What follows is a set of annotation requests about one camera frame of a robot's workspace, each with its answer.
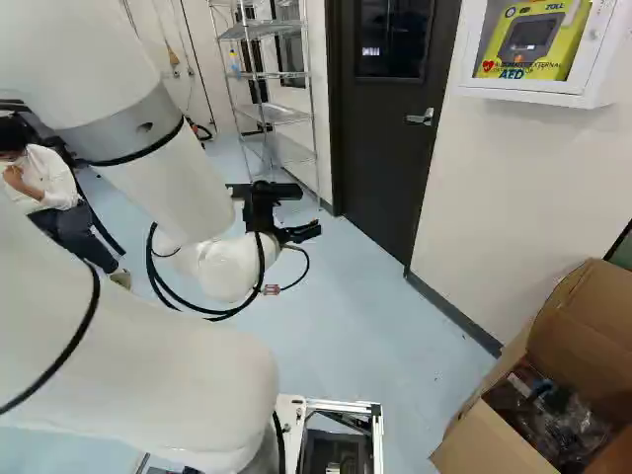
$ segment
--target bottle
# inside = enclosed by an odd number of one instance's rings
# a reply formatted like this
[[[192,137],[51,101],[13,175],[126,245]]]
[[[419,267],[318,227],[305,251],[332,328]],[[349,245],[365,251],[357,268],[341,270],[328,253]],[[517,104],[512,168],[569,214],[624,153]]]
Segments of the bottle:
[[[233,71],[238,79],[241,79],[241,61],[234,49],[231,49],[228,53],[230,69]]]

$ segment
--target robotic arm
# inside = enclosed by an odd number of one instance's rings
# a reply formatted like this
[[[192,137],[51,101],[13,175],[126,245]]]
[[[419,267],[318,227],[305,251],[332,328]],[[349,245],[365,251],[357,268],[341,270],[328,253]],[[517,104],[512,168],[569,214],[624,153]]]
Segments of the robotic arm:
[[[233,187],[249,233],[212,240],[233,222],[231,195],[114,0],[3,0],[0,32],[0,88],[143,206],[159,225],[154,253],[181,249],[211,295],[252,288],[253,232],[266,268],[284,242],[318,233],[277,229],[283,190],[259,183]],[[115,438],[207,474],[251,463],[277,398],[265,347],[100,283],[3,197],[0,222],[1,425]],[[86,322],[65,363],[13,406]]]

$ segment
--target white shirt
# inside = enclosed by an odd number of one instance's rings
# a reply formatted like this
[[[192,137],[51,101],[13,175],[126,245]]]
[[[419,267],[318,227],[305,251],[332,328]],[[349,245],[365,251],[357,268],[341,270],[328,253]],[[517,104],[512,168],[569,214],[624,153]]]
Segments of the white shirt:
[[[27,145],[23,156],[14,162],[0,162],[0,173],[8,166],[22,169],[22,181],[43,191],[43,199],[37,201],[14,190],[4,180],[5,193],[24,214],[37,210],[67,210],[79,201],[79,194],[72,172],[56,151],[39,145]]]

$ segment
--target yellow aed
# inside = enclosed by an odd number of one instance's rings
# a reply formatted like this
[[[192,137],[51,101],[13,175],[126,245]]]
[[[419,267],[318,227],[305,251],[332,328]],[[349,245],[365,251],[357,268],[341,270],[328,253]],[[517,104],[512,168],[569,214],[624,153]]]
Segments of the yellow aed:
[[[508,6],[496,24],[476,77],[565,81],[590,10],[589,0]]]

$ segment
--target box flap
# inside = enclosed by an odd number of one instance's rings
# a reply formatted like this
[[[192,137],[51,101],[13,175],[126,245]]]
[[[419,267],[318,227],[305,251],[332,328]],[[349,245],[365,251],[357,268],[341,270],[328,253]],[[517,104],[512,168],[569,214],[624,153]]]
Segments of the box flap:
[[[632,422],[632,273],[589,260],[567,276],[538,314],[528,357],[604,415]]]
[[[632,427],[621,432],[600,452],[584,474],[628,474],[632,466]]]
[[[450,423],[445,430],[445,435],[454,428],[461,418],[472,408],[472,406],[478,401],[481,396],[487,392],[490,388],[496,385],[499,380],[505,378],[505,376],[514,368],[518,361],[526,354],[526,343],[528,341],[529,332],[531,331],[531,324],[533,324],[534,318],[522,328],[522,331],[506,346],[503,347],[502,355],[492,367],[490,372],[485,376],[481,384],[476,388],[474,393],[466,400],[461,406],[461,409],[452,417]]]
[[[559,474],[483,400],[431,456],[441,474]]]

